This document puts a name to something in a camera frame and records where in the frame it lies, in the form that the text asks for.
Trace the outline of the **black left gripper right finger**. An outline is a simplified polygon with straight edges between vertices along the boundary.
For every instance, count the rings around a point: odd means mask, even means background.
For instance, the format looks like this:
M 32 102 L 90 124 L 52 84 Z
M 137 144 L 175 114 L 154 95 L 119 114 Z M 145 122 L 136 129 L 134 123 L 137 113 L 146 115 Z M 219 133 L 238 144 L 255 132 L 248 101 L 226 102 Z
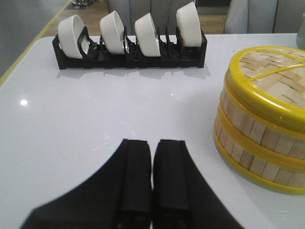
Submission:
M 155 229 L 241 229 L 193 162 L 184 141 L 161 140 L 153 162 Z

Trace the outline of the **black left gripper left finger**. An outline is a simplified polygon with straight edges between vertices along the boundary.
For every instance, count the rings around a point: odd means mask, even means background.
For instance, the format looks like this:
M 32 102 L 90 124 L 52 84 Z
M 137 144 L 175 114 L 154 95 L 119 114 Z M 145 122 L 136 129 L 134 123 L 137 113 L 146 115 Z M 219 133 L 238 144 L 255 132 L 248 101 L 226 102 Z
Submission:
M 90 178 L 34 209 L 23 229 L 148 229 L 151 153 L 146 141 L 122 140 Z

